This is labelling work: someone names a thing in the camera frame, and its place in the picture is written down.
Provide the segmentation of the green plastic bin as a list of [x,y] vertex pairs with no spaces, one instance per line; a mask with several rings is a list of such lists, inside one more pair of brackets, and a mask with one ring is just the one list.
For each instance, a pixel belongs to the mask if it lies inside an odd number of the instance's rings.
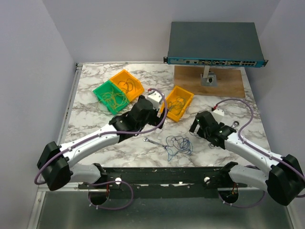
[[126,95],[110,80],[94,89],[93,93],[99,103],[105,105],[113,115],[119,113],[130,103]]

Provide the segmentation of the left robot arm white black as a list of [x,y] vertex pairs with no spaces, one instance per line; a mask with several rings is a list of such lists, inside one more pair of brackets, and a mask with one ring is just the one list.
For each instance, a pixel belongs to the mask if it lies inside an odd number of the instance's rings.
[[162,128],[166,112],[162,111],[161,115],[158,112],[164,101],[164,95],[157,91],[141,95],[130,111],[113,117],[97,131],[61,146],[48,143],[37,162],[39,172],[34,183],[46,184],[50,191],[72,182],[102,188],[106,181],[102,166],[98,163],[81,165],[79,162],[98,150],[144,133],[146,125],[153,126],[153,130]]

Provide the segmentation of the yellow bin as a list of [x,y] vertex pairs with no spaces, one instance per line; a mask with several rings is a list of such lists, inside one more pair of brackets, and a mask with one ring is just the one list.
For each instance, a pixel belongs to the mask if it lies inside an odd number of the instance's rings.
[[190,106],[193,97],[193,93],[176,85],[166,98],[167,117],[179,122],[186,109]]
[[126,95],[130,102],[144,92],[142,83],[126,70],[117,73],[110,78],[110,81]]

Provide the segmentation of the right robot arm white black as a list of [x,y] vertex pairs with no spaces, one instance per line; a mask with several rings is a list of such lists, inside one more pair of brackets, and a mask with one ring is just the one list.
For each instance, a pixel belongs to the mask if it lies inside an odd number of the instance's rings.
[[199,112],[190,132],[196,132],[213,146],[233,152],[256,167],[229,163],[225,172],[219,175],[219,181],[225,187],[234,183],[253,186],[267,192],[283,206],[289,205],[305,188],[304,174],[296,157],[281,156],[253,144],[236,129],[217,122],[212,112]]

